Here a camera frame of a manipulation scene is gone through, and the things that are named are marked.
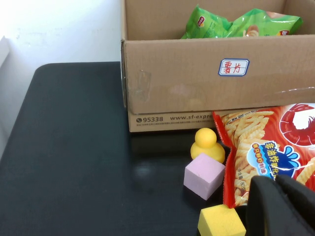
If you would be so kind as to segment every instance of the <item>box label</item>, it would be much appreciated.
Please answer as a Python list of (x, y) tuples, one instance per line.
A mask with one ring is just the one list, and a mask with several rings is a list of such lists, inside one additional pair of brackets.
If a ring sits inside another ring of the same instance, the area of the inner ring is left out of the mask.
[(146, 115), (128, 112), (128, 119), (131, 132), (215, 127), (210, 111)]
[(248, 71), (250, 61), (248, 59), (225, 58), (219, 67), (220, 76), (244, 76)]

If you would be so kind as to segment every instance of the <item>table surface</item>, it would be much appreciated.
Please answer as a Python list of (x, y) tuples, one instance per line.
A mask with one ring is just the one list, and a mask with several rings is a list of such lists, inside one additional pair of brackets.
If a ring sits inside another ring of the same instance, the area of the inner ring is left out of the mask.
[(130, 134), (119, 62), (35, 72), (0, 163), (1, 236), (193, 236), (195, 131)]

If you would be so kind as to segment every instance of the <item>shrimp chip bag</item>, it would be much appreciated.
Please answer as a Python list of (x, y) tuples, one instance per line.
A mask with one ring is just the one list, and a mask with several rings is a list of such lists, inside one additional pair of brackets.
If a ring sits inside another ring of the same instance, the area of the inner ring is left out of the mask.
[(288, 175), (315, 190), (315, 104), (213, 115), (223, 143), (231, 148), (224, 204), (247, 204), (256, 175)]
[(233, 22), (197, 6), (186, 26), (187, 38), (276, 36), (295, 33), (303, 21), (298, 16), (253, 9)]

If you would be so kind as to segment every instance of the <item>cardboard box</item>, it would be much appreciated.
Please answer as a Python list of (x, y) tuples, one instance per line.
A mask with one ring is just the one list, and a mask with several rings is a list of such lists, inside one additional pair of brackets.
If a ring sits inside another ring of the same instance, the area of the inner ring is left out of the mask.
[[(231, 21), (259, 8), (304, 24), (292, 36), (181, 40), (197, 4)], [(213, 126), (213, 110), (315, 102), (314, 0), (123, 0), (122, 9), (131, 132)], [(246, 70), (221, 76), (225, 60)]]

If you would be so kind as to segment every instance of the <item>shrimp chips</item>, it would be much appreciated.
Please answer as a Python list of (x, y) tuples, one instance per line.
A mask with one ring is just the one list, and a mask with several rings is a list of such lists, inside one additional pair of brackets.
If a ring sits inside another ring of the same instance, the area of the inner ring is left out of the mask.
[(214, 119), (231, 148), (224, 177), (224, 204), (247, 204), (253, 176), (288, 175), (315, 190), (315, 104), (238, 112)]

